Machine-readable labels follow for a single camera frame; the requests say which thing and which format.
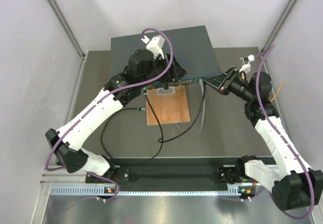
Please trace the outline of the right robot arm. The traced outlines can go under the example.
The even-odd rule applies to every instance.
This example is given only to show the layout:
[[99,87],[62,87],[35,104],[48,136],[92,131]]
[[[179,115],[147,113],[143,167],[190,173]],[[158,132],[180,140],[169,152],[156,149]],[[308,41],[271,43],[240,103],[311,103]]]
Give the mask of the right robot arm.
[[245,101],[245,115],[278,167],[276,171],[271,170],[260,158],[243,156],[237,159],[236,177],[243,182],[254,179],[260,183],[281,211],[303,207],[313,210],[322,194],[322,171],[312,169],[286,133],[270,101],[271,81],[270,75],[263,71],[254,73],[250,81],[246,81],[235,67],[203,79],[205,85],[221,95],[233,93]]

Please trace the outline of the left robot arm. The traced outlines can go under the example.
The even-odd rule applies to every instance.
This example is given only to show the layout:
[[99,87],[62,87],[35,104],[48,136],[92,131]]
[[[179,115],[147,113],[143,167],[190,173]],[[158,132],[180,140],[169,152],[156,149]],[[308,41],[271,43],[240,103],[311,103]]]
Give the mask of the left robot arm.
[[172,49],[169,53],[161,48],[136,50],[124,69],[108,80],[88,106],[60,128],[47,130],[50,155],[55,155],[68,173],[82,170],[97,174],[104,182],[111,181],[114,169],[104,157],[85,150],[85,141],[112,114],[138,97],[145,86],[176,82],[186,74]]

